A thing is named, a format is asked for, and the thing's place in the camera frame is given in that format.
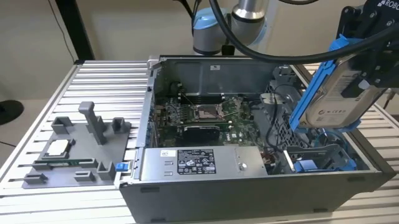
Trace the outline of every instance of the metal table surface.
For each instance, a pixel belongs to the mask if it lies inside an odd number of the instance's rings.
[[[315,64],[307,66],[310,72],[317,68]],[[135,223],[115,186],[23,189],[22,178],[50,139],[54,118],[70,116],[74,122],[85,121],[78,112],[85,100],[97,103],[97,114],[105,120],[125,117],[133,123],[125,159],[134,158],[146,84],[147,62],[87,61],[73,68],[0,169],[0,223]],[[359,130],[399,172],[399,123],[378,105],[362,117]],[[334,213],[209,223],[399,223],[399,175],[376,192],[358,194]]]

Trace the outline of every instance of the wall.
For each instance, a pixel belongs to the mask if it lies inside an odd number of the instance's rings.
[[[335,39],[342,9],[366,0],[321,0],[295,6],[270,0],[266,52],[273,55],[322,53]]]
[[[51,0],[62,28],[58,7]],[[229,9],[237,0],[219,0]],[[97,59],[193,54],[190,17],[173,0],[78,0]],[[201,8],[209,7],[203,0]],[[73,66],[47,0],[0,1],[0,99],[49,98]],[[70,38],[67,43],[75,51]]]
[[[230,10],[237,3],[219,0]],[[98,59],[146,60],[149,55],[194,53],[191,19],[179,2],[78,0],[78,4]]]
[[[73,66],[47,0],[0,1],[0,96],[49,98]]]

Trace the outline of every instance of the power supply label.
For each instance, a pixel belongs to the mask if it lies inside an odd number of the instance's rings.
[[[214,149],[178,150],[178,173],[217,174]]]

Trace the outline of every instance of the blue plastic bracket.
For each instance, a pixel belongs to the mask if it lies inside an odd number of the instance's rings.
[[[330,51],[337,50],[350,44],[358,43],[359,41],[362,41],[362,39],[346,38],[343,35],[341,35],[341,37],[333,42],[329,50]],[[297,105],[297,108],[294,109],[294,112],[293,112],[293,115],[290,118],[290,126],[295,132],[299,132],[299,133],[307,132],[307,128],[301,127],[301,118],[305,115],[306,109],[313,101],[313,98],[314,98],[326,78],[333,74],[333,72],[337,68],[337,64],[334,63],[334,61],[335,60],[330,60],[321,64],[321,67],[317,71],[317,74],[314,75],[314,78],[307,87],[305,95]],[[338,128],[335,130],[339,132],[347,132],[347,131],[354,130],[359,124],[361,124],[361,120],[355,121],[347,127]]]

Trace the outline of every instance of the motherboard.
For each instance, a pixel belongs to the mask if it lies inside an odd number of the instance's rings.
[[[157,105],[161,147],[265,147],[245,96],[202,98],[181,95]]]

